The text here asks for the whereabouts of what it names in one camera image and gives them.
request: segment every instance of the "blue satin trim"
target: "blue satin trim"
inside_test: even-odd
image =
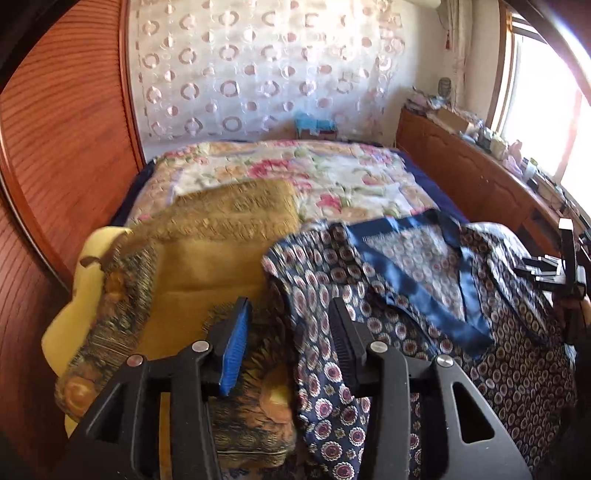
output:
[[[388,257],[369,247],[363,241],[366,237],[400,233],[404,230],[429,225],[441,227],[446,244],[459,254],[459,286],[466,314],[465,322],[453,316],[422,285],[406,275]],[[347,226],[347,230],[350,242],[357,248],[363,260],[371,264],[394,291],[405,295],[430,323],[445,333],[453,343],[460,345],[468,355],[480,357],[494,343],[491,329],[480,309],[480,300],[472,277],[474,258],[472,251],[461,245],[459,224],[449,215],[439,210],[427,210],[419,215],[398,220],[380,218],[357,223]],[[391,293],[386,293],[384,299],[388,305],[400,308],[396,305]]]

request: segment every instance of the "garment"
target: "garment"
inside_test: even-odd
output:
[[[293,197],[283,180],[231,184],[180,197],[119,237],[100,259],[96,319],[57,381],[58,405],[79,419],[128,355],[175,355],[245,296],[254,311],[241,373],[229,397],[210,402],[216,449],[224,467],[281,465],[296,442],[293,387],[261,258],[299,228]],[[170,477],[167,409],[164,397],[162,479]]]
[[[437,210],[287,236],[263,259],[293,331],[298,417],[313,459],[350,480],[362,459],[370,399],[342,381],[327,308],[408,356],[446,353],[494,409],[530,467],[575,400],[563,332],[545,297],[513,268],[518,249],[495,230],[460,226]],[[421,399],[413,394],[410,477],[420,477]]]

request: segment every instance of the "cardboard box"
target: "cardboard box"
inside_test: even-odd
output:
[[[440,108],[435,115],[440,122],[447,125],[454,133],[460,132],[472,135],[476,131],[476,125],[447,108]]]
[[[300,140],[336,140],[337,138],[337,131],[336,130],[316,130],[311,131],[309,129],[304,129],[298,135]]]

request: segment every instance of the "wooden cabinet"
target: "wooden cabinet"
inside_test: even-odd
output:
[[[556,240],[549,236],[557,228],[557,215],[490,155],[405,109],[396,140],[470,221],[501,223],[514,232],[525,229],[548,254],[556,254]],[[536,215],[544,228],[538,227]]]

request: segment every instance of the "quilt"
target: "quilt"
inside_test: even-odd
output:
[[[205,142],[165,153],[127,225],[151,218],[178,196],[247,179],[286,179],[302,222],[401,218],[436,207],[397,153],[327,141]]]

